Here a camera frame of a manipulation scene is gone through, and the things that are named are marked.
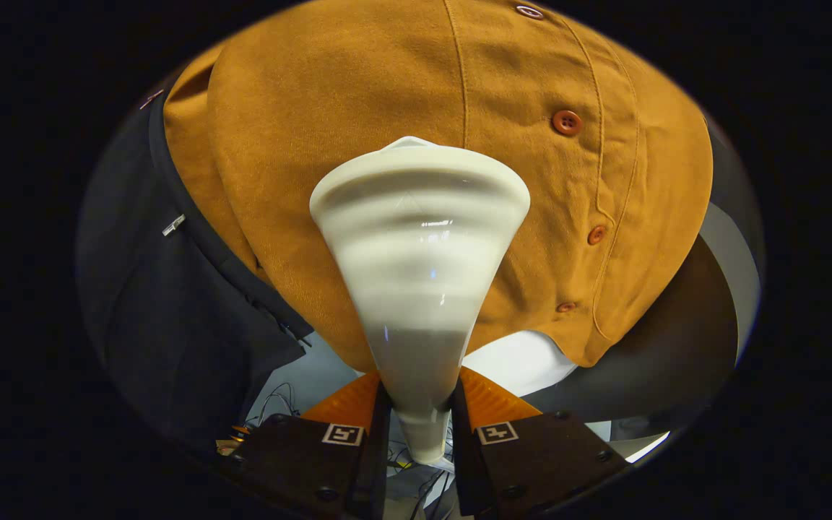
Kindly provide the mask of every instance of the white cone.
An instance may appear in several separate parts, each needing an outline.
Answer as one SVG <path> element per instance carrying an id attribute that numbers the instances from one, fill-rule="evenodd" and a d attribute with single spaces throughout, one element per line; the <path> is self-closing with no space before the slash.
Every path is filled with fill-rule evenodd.
<path id="1" fill-rule="evenodd" d="M 445 452 L 467 342 L 529 210 L 512 169 L 404 137 L 345 162 L 310 211 L 336 258 L 414 461 Z"/>

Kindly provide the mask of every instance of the white surface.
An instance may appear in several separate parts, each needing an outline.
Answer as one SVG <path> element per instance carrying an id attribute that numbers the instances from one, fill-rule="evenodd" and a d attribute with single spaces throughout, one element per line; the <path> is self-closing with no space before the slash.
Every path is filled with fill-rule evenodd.
<path id="1" fill-rule="evenodd" d="M 410 136 L 313 189 L 311 216 L 420 464 L 443 455 L 469 333 L 529 203 L 502 162 Z"/>
<path id="2" fill-rule="evenodd" d="M 753 262 L 750 247 L 737 224 L 727 213 L 714 204 L 708 204 L 706 218 L 702 222 L 699 235 L 708 244 L 714 259 L 724 273 L 727 287 L 730 288 L 737 313 L 737 357 L 734 365 L 740 361 L 747 339 L 753 330 L 756 311 L 760 303 L 760 277 Z"/>
<path id="3" fill-rule="evenodd" d="M 519 397 L 545 389 L 577 368 L 554 340 L 521 330 L 464 356 L 462 365 Z"/>
<path id="4" fill-rule="evenodd" d="M 667 437 L 669 437 L 669 436 L 670 436 L 670 432 L 667 431 L 667 433 L 663 434 L 663 437 L 658 438 L 656 441 L 651 442 L 650 444 L 644 446 L 643 448 L 641 448 L 640 451 L 635 451 L 634 454 L 628 455 L 628 457 L 625 458 L 625 460 L 630 462 L 630 463 L 633 463 L 634 461 L 640 459 L 644 455 L 649 454 L 649 452 L 651 450 L 653 450 L 653 448 L 656 448 L 657 446 L 659 446 L 660 443 L 667 440 Z"/>

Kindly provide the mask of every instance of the cable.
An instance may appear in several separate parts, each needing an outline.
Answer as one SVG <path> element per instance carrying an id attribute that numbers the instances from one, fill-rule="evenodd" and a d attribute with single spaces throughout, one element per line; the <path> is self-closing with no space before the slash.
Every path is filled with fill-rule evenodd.
<path id="1" fill-rule="evenodd" d="M 416 507 L 413 508 L 413 513 L 410 514 L 409 520 L 413 520 L 413 518 L 416 518 L 416 511 L 419 510 L 420 504 L 423 503 L 423 500 L 425 500 L 425 498 L 429 496 L 429 493 L 436 486 L 436 483 L 438 482 L 439 478 L 442 478 L 443 473 L 448 473 L 448 472 L 439 471 L 438 473 L 435 474 L 435 480 L 432 480 L 432 477 L 429 477 L 429 480 L 432 480 L 432 485 L 430 485 L 429 488 L 427 488 L 427 490 L 424 493 L 420 493 L 419 499 L 416 500 Z M 423 486 L 425 486 L 426 484 L 429 483 L 429 480 L 426 480 L 425 482 L 423 482 L 422 486 L 419 486 L 419 489 L 422 490 Z"/>
<path id="2" fill-rule="evenodd" d="M 442 506 L 442 497 L 445 495 L 445 488 L 449 486 L 449 477 L 451 474 L 445 471 L 445 483 L 442 484 L 442 493 L 439 493 L 438 499 L 435 501 L 435 509 L 432 510 L 432 518 L 429 520 L 436 520 L 436 514 L 438 514 L 438 508 Z"/>
<path id="3" fill-rule="evenodd" d="M 258 428 L 258 427 L 260 427 L 261 423 L 263 421 L 265 421 L 265 408 L 267 408 L 267 406 L 268 406 L 269 399 L 271 399 L 273 397 L 277 397 L 278 399 L 281 399 L 281 402 L 283 402 L 283 404 L 287 408 L 288 414 L 294 415 L 294 410 L 291 408 L 290 404 L 287 403 L 287 399 L 285 399 L 285 396 L 281 395 L 280 393 L 272 392 L 271 394 L 268 395 L 267 398 L 265 398 L 265 401 L 263 401 L 263 404 L 261 404 L 261 411 L 259 412 L 259 414 L 256 417 L 252 417 L 252 419 L 255 419 L 255 418 L 259 419 L 259 424 L 258 425 L 252 425 L 252 427 Z"/>
<path id="4" fill-rule="evenodd" d="M 290 402 L 290 410 L 291 410 L 291 412 L 294 412 L 294 387 L 292 387 L 290 383 L 288 383 L 288 382 L 281 383 L 280 385 L 278 385 L 277 387 L 274 388 L 274 391 L 272 391 L 272 393 L 277 392 L 278 389 L 280 389 L 284 385 L 287 385 L 287 395 L 288 395 L 287 401 Z"/>

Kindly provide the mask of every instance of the dark blazer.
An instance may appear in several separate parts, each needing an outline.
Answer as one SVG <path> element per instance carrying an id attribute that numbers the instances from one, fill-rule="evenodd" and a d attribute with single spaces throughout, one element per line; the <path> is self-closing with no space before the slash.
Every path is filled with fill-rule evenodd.
<path id="1" fill-rule="evenodd" d="M 189 197 L 163 126 L 176 78 L 105 149 L 79 214 L 75 276 L 86 330 L 129 404 L 162 435 L 212 452 L 313 329 Z"/>

